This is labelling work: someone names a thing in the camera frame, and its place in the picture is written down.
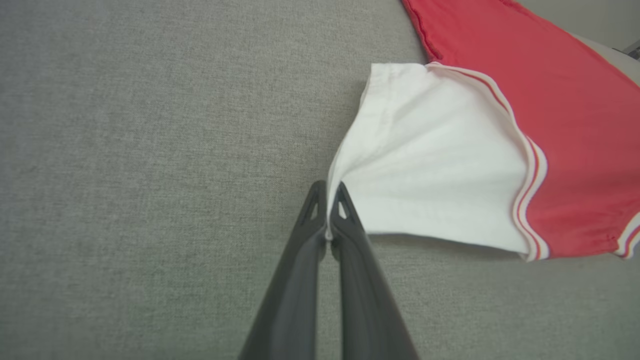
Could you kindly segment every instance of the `red and white striped trim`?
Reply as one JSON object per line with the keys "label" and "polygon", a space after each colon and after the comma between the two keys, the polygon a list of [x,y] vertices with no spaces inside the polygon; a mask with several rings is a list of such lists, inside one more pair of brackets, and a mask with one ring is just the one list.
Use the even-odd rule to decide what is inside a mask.
{"label": "red and white striped trim", "polygon": [[527,174],[524,184],[521,187],[513,205],[513,221],[518,230],[520,230],[527,240],[527,244],[529,246],[529,253],[524,254],[524,258],[527,261],[547,259],[549,257],[549,246],[527,221],[527,207],[547,176],[548,163],[545,153],[536,145],[536,143],[533,142],[533,140],[522,133],[518,127],[516,118],[513,115],[513,109],[511,108],[509,101],[500,91],[498,84],[496,84],[491,77],[478,71],[446,66],[437,62],[429,63],[426,67],[453,70],[462,75],[463,79],[461,80],[473,83],[482,91],[489,90],[493,98],[500,104],[500,107],[511,120],[511,125],[513,125],[513,128],[520,139],[525,155],[527,156]]}
{"label": "red and white striped trim", "polygon": [[625,227],[618,238],[618,249],[614,254],[623,259],[634,255],[634,247],[640,242],[640,213],[637,213]]}

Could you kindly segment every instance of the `white fabric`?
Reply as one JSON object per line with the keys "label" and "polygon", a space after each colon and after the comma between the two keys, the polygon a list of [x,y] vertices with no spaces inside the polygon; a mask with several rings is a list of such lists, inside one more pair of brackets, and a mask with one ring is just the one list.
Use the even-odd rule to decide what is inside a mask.
{"label": "white fabric", "polygon": [[512,217],[527,172],[521,143],[482,82],[419,64],[373,64],[331,165],[328,209],[343,181],[368,233],[525,254]]}

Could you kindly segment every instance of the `clothing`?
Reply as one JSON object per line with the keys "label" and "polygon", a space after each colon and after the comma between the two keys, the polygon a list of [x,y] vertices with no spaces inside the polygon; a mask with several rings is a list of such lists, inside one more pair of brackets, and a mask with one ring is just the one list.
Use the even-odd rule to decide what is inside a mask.
{"label": "clothing", "polygon": [[343,181],[368,233],[526,254],[512,214],[524,142],[485,82],[437,64],[373,64],[330,170],[328,203]]}
{"label": "clothing", "polygon": [[529,260],[614,252],[640,240],[640,88],[512,0],[403,0],[444,65],[498,84],[529,144],[515,204]]}

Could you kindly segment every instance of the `red fabric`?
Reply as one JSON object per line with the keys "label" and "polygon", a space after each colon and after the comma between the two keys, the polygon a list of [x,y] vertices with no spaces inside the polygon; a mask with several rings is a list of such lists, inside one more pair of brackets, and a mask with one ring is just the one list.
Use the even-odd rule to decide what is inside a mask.
{"label": "red fabric", "polygon": [[550,257],[620,249],[640,212],[640,88],[515,1],[403,3],[431,60],[492,77],[547,157],[526,218]]}

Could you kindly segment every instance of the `gray fabric surface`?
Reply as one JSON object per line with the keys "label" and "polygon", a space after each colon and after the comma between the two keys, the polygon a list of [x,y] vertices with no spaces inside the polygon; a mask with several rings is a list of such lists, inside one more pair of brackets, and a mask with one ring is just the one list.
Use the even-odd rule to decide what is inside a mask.
{"label": "gray fabric surface", "polygon": [[[233,359],[398,0],[0,3],[0,358]],[[424,359],[638,359],[640,261],[375,250]],[[340,356],[321,263],[318,356]]]}

